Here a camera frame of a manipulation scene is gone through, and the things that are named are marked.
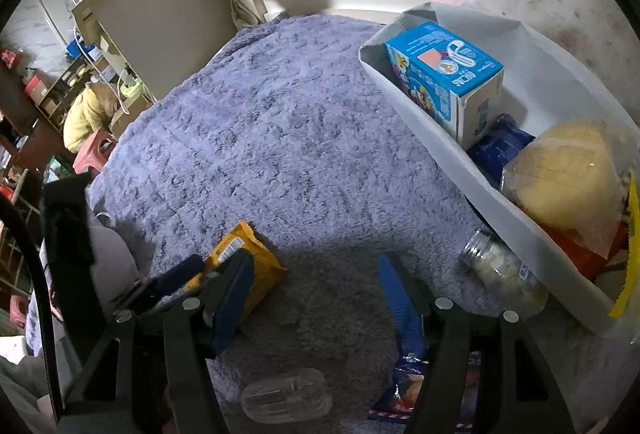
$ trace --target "white marble wall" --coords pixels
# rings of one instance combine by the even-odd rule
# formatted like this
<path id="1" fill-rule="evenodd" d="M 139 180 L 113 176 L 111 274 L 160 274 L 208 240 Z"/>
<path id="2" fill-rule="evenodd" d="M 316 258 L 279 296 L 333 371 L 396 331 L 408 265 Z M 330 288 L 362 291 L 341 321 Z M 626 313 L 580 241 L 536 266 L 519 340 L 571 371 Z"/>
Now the white marble wall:
<path id="1" fill-rule="evenodd" d="M 66 49 L 50 29 L 38 0 L 22 0 L 0 34 L 3 48 L 24 54 L 18 66 L 22 74 L 25 68 L 35 68 L 52 82 L 66 69 Z"/>

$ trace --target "white barcode label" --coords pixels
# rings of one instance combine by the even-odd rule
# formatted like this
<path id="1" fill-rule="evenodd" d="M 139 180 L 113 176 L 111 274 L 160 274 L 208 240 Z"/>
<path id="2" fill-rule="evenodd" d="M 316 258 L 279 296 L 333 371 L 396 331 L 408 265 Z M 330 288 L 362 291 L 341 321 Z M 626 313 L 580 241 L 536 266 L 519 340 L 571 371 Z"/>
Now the white barcode label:
<path id="1" fill-rule="evenodd" d="M 520 276 L 520 278 L 521 278 L 523 281 L 526 281 L 526 280 L 527 280 L 527 276 L 529 275 L 529 268 L 527 268 L 527 267 L 524 265 L 524 263 L 522 263 L 522 264 L 520 265 L 520 271 L 518 272 L 518 275 Z"/>
<path id="2" fill-rule="evenodd" d="M 218 256 L 218 262 L 224 263 L 229 257 L 234 255 L 240 247 L 244 245 L 244 241 L 240 239 L 240 237 L 236 237 L 236 239 L 232 240 L 227 246 L 226 249 L 222 251 L 222 253 Z"/>

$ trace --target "blanket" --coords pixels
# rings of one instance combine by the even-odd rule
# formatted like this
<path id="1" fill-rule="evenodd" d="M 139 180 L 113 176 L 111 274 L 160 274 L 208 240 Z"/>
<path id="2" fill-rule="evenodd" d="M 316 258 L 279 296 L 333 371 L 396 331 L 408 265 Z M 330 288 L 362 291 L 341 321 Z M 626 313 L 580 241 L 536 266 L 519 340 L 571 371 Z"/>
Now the blanket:
<path id="1" fill-rule="evenodd" d="M 315 15 L 241 32 L 127 128 L 89 189 L 146 273 L 208 253 L 242 219 L 289 270 L 209 364 L 231 432 L 401 432 L 366 420 L 398 355 L 381 251 L 468 311 L 502 308 L 456 261 L 480 221 L 359 65 L 378 28 Z M 595 337 L 553 298 L 529 327 L 576 427 L 610 416 L 636 347 Z M 243 388 L 297 367 L 324 374 L 327 416 L 244 415 Z"/>

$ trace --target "metal screw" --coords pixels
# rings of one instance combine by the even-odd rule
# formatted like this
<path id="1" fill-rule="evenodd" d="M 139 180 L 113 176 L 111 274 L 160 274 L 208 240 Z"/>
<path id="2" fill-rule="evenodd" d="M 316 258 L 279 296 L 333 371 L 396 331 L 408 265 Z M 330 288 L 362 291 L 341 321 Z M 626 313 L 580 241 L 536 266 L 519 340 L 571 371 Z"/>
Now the metal screw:
<path id="1" fill-rule="evenodd" d="M 200 299 L 197 297 L 189 297 L 182 301 L 182 308 L 187 311 L 192 311 L 200 307 Z"/>
<path id="2" fill-rule="evenodd" d="M 446 297 L 438 297 L 436 299 L 436 306 L 440 309 L 451 309 L 453 308 L 453 302 Z"/>
<path id="3" fill-rule="evenodd" d="M 116 313 L 116 322 L 118 324 L 123 324 L 124 322 L 128 322 L 131 320 L 133 313 L 129 309 L 123 309 Z"/>
<path id="4" fill-rule="evenodd" d="M 518 320 L 520 320 L 520 316 L 514 312 L 514 310 L 508 309 L 502 314 L 502 317 L 507 321 L 515 324 Z"/>

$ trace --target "clear plastic jar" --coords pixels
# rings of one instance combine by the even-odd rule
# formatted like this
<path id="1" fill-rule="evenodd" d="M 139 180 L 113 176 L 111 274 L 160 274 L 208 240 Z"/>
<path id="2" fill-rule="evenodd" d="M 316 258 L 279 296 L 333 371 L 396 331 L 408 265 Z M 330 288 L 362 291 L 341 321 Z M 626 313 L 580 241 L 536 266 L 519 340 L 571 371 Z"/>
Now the clear plastic jar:
<path id="1" fill-rule="evenodd" d="M 300 369 L 249 385 L 240 398 L 242 410 L 259 423 L 292 423 L 319 418 L 333 405 L 324 376 Z"/>
<path id="2" fill-rule="evenodd" d="M 500 301 L 523 318 L 543 310 L 549 291 L 511 249 L 484 230 L 476 230 L 459 260 L 478 274 Z"/>

